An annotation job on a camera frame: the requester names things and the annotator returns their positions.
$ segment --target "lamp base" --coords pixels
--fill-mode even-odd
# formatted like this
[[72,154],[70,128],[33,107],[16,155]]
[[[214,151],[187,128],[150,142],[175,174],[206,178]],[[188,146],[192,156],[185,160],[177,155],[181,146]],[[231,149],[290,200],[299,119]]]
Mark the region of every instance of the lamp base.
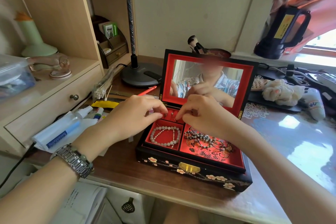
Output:
[[162,67],[153,63],[138,63],[138,68],[125,67],[121,70],[121,79],[136,87],[158,85],[162,78]]

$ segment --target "wooden desk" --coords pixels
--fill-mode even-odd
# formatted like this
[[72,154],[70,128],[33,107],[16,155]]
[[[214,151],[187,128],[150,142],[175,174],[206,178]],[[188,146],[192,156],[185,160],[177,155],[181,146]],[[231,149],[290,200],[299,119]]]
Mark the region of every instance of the wooden desk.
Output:
[[[140,57],[139,60],[157,64],[163,62],[162,59],[150,57]],[[144,90],[124,85],[118,75],[113,88],[135,94]],[[158,96],[159,89],[151,94]],[[289,160],[331,193],[336,194],[334,124],[328,121],[312,122],[306,113],[286,114],[250,103],[245,108],[242,121],[257,129]],[[114,144],[104,157],[95,159],[96,171],[89,178],[250,223],[290,223],[251,162],[253,184],[245,192],[238,194],[137,162],[135,146],[140,136],[141,134],[136,135],[132,143],[124,140]],[[29,161],[36,165],[44,165],[49,156],[46,152],[38,151]]]

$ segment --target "drawer knob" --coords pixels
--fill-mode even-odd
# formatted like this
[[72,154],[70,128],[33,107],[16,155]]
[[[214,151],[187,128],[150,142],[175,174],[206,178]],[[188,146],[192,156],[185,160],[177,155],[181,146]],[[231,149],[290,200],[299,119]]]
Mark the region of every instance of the drawer knob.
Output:
[[73,100],[78,100],[79,96],[78,95],[70,95],[70,98],[72,98]]

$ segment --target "jewelry box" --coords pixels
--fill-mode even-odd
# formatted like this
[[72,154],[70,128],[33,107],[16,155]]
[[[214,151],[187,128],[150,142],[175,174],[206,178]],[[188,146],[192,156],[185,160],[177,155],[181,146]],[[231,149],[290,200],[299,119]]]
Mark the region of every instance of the jewelry box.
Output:
[[175,117],[188,94],[210,90],[218,108],[241,119],[257,67],[257,62],[166,50],[160,100],[168,114],[144,130],[136,147],[138,162],[244,191],[252,184],[247,156],[225,138],[204,135]]

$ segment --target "metal watch band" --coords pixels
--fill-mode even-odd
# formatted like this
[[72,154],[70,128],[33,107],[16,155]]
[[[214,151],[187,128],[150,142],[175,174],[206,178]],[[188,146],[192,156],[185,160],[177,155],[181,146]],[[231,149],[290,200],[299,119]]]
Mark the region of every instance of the metal watch band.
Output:
[[86,178],[91,172],[94,171],[93,164],[90,163],[85,155],[80,154],[75,147],[67,144],[56,150],[50,157],[59,156],[69,164],[72,169],[79,174],[80,177]]

